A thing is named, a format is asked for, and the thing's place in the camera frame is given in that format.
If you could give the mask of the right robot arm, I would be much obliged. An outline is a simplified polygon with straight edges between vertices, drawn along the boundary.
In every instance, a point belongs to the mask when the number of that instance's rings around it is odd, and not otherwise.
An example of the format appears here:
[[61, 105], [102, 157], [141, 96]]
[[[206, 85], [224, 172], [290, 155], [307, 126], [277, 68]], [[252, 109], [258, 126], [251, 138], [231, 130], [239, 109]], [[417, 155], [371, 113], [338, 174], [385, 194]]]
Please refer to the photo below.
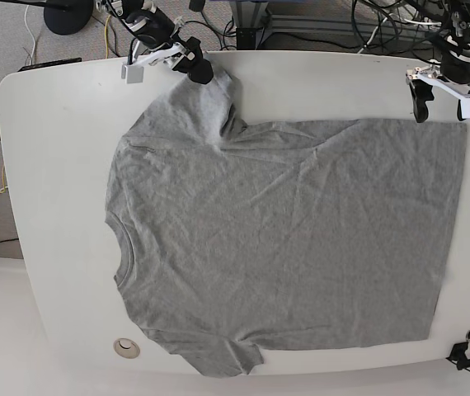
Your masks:
[[121, 68], [121, 78], [127, 83], [141, 83], [144, 67], [159, 63], [194, 83], [205, 85], [213, 79], [213, 67], [200, 41], [180, 37], [184, 26], [180, 17], [171, 20], [152, 1], [97, 1], [96, 9], [117, 18], [134, 38]]

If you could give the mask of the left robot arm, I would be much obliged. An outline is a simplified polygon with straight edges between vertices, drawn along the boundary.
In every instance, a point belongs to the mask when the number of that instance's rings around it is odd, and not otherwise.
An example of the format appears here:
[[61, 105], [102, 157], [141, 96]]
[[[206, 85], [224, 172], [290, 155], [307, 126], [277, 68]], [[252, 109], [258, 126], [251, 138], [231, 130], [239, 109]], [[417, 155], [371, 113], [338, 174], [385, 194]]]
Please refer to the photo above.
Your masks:
[[427, 103], [435, 99], [434, 87], [458, 100], [460, 121], [470, 119], [470, 1], [438, 1], [440, 15], [430, 12], [425, 3], [408, 4], [437, 27], [424, 39], [441, 53], [441, 60], [429, 60], [425, 67], [406, 72], [416, 121], [423, 123], [428, 119]]

